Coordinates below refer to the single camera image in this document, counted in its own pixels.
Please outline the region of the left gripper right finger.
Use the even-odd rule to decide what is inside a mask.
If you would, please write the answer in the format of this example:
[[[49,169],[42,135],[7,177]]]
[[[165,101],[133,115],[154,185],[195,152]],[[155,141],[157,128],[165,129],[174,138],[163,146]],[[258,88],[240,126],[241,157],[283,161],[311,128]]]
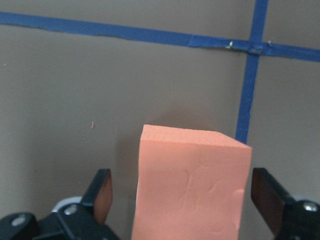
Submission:
[[[252,171],[250,196],[273,236],[277,237],[288,209],[296,200],[265,168],[260,167]]]

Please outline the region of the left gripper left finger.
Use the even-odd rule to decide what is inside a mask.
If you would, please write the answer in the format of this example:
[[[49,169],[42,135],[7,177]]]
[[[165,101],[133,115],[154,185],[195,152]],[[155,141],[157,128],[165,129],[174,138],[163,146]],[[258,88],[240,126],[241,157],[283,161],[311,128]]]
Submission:
[[[99,225],[104,225],[113,201],[111,170],[99,169],[80,200]]]

